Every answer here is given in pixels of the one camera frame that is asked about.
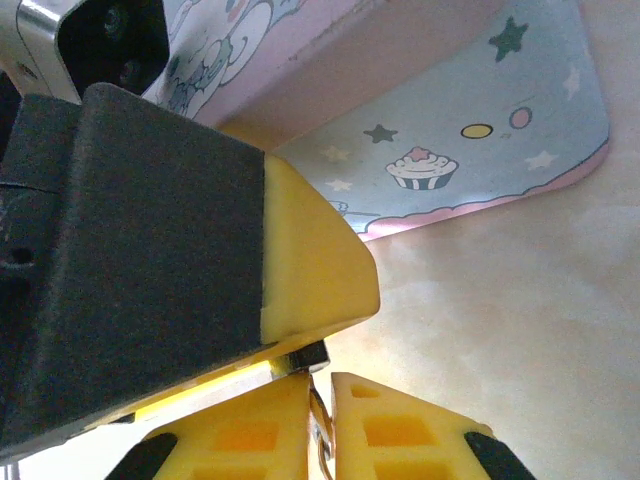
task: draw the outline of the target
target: yellow oval dot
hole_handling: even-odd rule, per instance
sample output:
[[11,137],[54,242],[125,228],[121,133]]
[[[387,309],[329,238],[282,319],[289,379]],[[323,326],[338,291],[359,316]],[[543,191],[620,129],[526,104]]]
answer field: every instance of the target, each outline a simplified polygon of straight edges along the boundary
[[465,138],[485,138],[491,135],[493,127],[485,123],[474,123],[473,125],[467,125],[462,129],[460,134]]

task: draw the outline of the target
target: pink scalloped border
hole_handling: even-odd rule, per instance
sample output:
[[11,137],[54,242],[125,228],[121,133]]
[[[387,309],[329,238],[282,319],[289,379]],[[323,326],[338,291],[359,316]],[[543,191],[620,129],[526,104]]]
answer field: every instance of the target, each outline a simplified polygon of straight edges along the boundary
[[440,222],[449,218],[459,217],[471,212],[477,212],[484,208],[495,207],[504,203],[509,203],[520,198],[530,197],[539,193],[557,190],[567,187],[577,181],[588,176],[596,168],[598,168],[609,152],[609,140],[607,139],[598,150],[596,150],[589,158],[579,165],[575,166],[568,172],[556,177],[545,185],[533,187],[524,192],[522,195],[509,195],[496,198],[487,202],[466,203],[457,207],[443,207],[428,213],[414,213],[406,217],[386,217],[374,220],[367,225],[367,231],[358,234],[364,242],[374,240],[376,238],[393,235],[394,233],[404,232],[412,228],[422,227],[431,223]]

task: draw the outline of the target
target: square hole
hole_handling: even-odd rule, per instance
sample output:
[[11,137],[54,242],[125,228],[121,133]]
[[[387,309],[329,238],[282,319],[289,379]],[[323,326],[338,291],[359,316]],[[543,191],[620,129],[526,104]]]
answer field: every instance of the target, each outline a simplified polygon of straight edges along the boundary
[[264,480],[264,468],[207,468],[193,472],[189,480]]
[[364,420],[370,447],[406,447],[434,445],[435,439],[420,417],[414,415],[379,415]]
[[385,462],[376,463],[377,480],[453,480],[449,469],[439,463]]
[[277,442],[277,422],[234,422],[217,430],[212,448],[226,451],[268,452],[276,448]]

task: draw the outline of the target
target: pink box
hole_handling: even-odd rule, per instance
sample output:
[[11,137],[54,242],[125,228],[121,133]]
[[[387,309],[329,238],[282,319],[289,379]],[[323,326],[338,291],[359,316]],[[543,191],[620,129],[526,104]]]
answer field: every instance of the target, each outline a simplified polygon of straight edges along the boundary
[[172,58],[147,98],[286,158],[363,240],[605,158],[574,0],[166,2]]
[[146,97],[273,149],[448,58],[505,1],[165,0],[171,60]]

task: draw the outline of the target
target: black rubber pad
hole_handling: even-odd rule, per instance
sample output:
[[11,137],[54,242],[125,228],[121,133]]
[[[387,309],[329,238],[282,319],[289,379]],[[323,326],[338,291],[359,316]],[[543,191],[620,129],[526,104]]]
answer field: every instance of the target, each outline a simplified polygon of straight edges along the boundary
[[178,443],[178,437],[163,433],[133,447],[105,480],[153,480]]
[[491,480],[535,480],[506,444],[478,432],[464,438]]
[[81,109],[27,97],[10,197],[0,285],[30,297],[1,305],[3,335],[21,330],[0,463],[264,348],[262,151],[112,85]]

